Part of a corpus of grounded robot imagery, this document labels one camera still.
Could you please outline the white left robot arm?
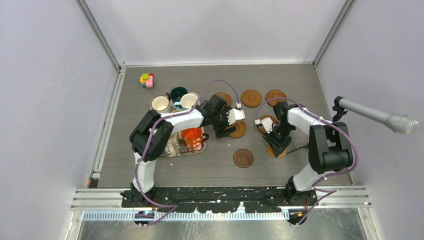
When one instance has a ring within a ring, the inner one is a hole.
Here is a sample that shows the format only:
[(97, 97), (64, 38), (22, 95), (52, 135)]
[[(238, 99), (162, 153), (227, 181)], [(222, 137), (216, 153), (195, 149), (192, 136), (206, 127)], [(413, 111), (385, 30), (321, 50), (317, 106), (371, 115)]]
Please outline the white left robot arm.
[(175, 113), (149, 110), (129, 136), (135, 158), (134, 178), (130, 189), (121, 193), (122, 206), (148, 207), (153, 202), (156, 160), (172, 134), (211, 125), (217, 138), (228, 137), (236, 130), (233, 124), (244, 118), (240, 103), (233, 108), (216, 94), (208, 101)]

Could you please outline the light blue mug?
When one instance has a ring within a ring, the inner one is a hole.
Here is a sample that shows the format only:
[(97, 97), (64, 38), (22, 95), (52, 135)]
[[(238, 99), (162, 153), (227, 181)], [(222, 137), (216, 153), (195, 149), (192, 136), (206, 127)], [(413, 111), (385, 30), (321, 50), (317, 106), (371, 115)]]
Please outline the light blue mug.
[(175, 102), (173, 104), (173, 107), (175, 110), (181, 110), (181, 111), (188, 110), (196, 104), (198, 98), (199, 98), (199, 95), (197, 93), (189, 92), (183, 95), (179, 101)]

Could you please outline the colourful block puzzle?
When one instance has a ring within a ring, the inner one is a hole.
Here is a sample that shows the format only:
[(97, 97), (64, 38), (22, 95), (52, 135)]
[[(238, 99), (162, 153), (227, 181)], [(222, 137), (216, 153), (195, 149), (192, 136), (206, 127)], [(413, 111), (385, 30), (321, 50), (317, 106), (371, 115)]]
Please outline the colourful block puzzle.
[(143, 88), (153, 88), (155, 86), (155, 76), (153, 73), (143, 73), (140, 77)]

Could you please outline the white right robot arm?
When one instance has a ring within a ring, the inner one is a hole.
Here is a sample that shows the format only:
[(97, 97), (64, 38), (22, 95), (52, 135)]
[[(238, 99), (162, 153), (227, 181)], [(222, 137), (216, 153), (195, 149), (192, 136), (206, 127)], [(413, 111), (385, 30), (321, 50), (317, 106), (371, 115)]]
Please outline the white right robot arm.
[(267, 117), (256, 119), (255, 124), (265, 130), (263, 138), (275, 157), (286, 152), (292, 141), (291, 131), (301, 130), (308, 136), (308, 164), (289, 178), (283, 192), (287, 203), (299, 205), (313, 195), (315, 186), (326, 176), (353, 165), (348, 128), (343, 122), (326, 121), (302, 105), (285, 101), (274, 105), (273, 111), (278, 122)]

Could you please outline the grey microphone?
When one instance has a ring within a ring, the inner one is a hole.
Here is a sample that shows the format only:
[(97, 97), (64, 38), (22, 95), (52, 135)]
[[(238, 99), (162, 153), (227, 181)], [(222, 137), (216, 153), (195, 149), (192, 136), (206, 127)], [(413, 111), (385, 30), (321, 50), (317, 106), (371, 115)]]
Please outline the grey microphone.
[(387, 113), (351, 101), (342, 96), (337, 96), (334, 99), (333, 110), (337, 111), (337, 116), (334, 116), (335, 120), (333, 121), (338, 121), (348, 111), (351, 111), (355, 114), (386, 126), (394, 133), (409, 136), (415, 133), (419, 128), (419, 122), (409, 117), (408, 115)]

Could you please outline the ringed wooden coaster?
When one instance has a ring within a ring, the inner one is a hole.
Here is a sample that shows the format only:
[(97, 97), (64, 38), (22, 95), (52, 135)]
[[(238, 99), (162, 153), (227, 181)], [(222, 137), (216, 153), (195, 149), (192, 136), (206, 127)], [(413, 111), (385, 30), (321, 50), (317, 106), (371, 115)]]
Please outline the ringed wooden coaster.
[(262, 135), (270, 134), (278, 123), (279, 120), (272, 115), (263, 115), (259, 119), (255, 120), (256, 128)]
[(217, 92), (215, 93), (216, 96), (220, 97), (221, 99), (225, 100), (228, 106), (232, 105), (232, 98), (231, 96), (226, 92)]
[(262, 103), (263, 97), (261, 93), (255, 89), (245, 90), (241, 94), (241, 102), (249, 108), (258, 107)]
[(235, 129), (233, 132), (231, 132), (228, 136), (233, 138), (233, 139), (238, 139), (243, 137), (246, 132), (247, 132), (247, 124), (245, 123), (245, 121), (240, 120), (235, 122), (234, 124), (228, 126), (226, 128), (226, 130), (231, 130), (231, 129)]
[(285, 99), (278, 99), (278, 98), (287, 98), (286, 94), (278, 89), (272, 89), (268, 91), (265, 95), (266, 103), (274, 107), (278, 102), (285, 102)]

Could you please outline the dark green mug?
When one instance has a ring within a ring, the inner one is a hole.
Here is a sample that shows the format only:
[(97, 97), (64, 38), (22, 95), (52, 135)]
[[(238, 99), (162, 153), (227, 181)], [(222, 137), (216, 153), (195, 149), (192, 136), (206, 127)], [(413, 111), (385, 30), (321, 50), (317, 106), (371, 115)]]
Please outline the dark green mug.
[(178, 86), (178, 87), (173, 88), (170, 91), (169, 95), (170, 95), (171, 100), (174, 103), (176, 103), (176, 102), (180, 102), (181, 101), (181, 98), (184, 95), (186, 95), (187, 93), (188, 93), (188, 90), (185, 87)]

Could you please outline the metal tray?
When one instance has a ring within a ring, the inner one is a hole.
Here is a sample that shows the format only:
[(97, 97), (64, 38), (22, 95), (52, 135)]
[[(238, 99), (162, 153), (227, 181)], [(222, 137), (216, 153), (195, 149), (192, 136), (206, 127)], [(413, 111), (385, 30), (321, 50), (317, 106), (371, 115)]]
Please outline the metal tray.
[[(176, 110), (176, 109), (174, 109), (174, 102), (172, 101), (171, 112), (165, 113), (165, 114), (176, 114), (176, 113), (179, 113), (179, 112), (182, 112), (182, 111), (187, 111), (187, 110)], [(183, 136), (182, 136), (182, 131), (177, 131), (177, 132), (173, 132), (170, 135), (170, 137), (167, 141), (167, 144), (165, 146), (165, 149), (164, 149), (163, 153), (160, 155), (159, 159), (194, 154), (194, 153), (201, 152), (202, 149), (192, 150), (189, 147), (186, 147), (185, 143), (184, 143)]]

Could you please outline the orange translucent cup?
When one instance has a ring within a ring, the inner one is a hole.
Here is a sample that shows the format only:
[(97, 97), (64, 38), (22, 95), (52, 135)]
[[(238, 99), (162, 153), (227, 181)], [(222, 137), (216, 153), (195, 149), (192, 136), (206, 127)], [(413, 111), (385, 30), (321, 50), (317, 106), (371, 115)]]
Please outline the orange translucent cup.
[(201, 150), (204, 142), (209, 139), (209, 135), (201, 127), (185, 129), (181, 134), (185, 146), (194, 151)]

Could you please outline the light wooden coaster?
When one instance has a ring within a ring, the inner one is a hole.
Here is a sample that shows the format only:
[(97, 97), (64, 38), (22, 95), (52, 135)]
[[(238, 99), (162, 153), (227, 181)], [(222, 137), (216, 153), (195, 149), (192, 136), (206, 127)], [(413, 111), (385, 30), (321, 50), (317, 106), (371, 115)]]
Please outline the light wooden coaster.
[(283, 151), (274, 150), (270, 144), (267, 145), (266, 151), (272, 158), (277, 158), (277, 159), (282, 158), (287, 153), (287, 149), (284, 149)]

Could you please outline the dark walnut coaster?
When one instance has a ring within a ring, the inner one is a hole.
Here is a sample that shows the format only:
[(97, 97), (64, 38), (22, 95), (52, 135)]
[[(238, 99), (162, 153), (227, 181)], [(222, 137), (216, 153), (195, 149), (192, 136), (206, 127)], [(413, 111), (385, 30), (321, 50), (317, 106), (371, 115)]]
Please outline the dark walnut coaster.
[(254, 156), (249, 150), (241, 148), (234, 152), (233, 162), (240, 168), (248, 168), (253, 164)]

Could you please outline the white mug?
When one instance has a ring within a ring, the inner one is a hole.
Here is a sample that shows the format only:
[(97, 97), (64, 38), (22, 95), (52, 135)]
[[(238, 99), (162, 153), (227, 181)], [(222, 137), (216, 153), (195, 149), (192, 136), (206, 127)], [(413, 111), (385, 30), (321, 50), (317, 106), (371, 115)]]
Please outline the white mug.
[(155, 110), (160, 114), (170, 113), (172, 111), (173, 103), (165, 95), (156, 96), (150, 101), (149, 108)]

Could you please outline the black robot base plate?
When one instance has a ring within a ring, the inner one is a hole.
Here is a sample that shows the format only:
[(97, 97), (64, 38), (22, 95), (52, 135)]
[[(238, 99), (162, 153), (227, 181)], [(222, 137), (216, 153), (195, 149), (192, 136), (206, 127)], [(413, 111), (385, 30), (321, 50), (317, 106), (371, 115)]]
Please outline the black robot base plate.
[(278, 207), (303, 210), (317, 202), (314, 191), (295, 192), (277, 186), (153, 187), (145, 194), (134, 186), (120, 193), (123, 208), (152, 208), (160, 213), (273, 213)]

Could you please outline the black microphone tripod stand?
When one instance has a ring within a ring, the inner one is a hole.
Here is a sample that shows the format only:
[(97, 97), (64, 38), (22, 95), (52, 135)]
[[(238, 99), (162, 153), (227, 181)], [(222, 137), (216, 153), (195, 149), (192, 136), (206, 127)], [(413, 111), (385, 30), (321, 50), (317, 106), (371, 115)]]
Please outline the black microphone tripod stand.
[(318, 117), (304, 106), (290, 105), (294, 107), (288, 111), (288, 123), (307, 134), (309, 139), (306, 145), (292, 149), (288, 154), (308, 149), (313, 156), (325, 156), (329, 153), (349, 150), (349, 141), (340, 133), (343, 131), (347, 136), (349, 135), (348, 127), (344, 122), (332, 122)]

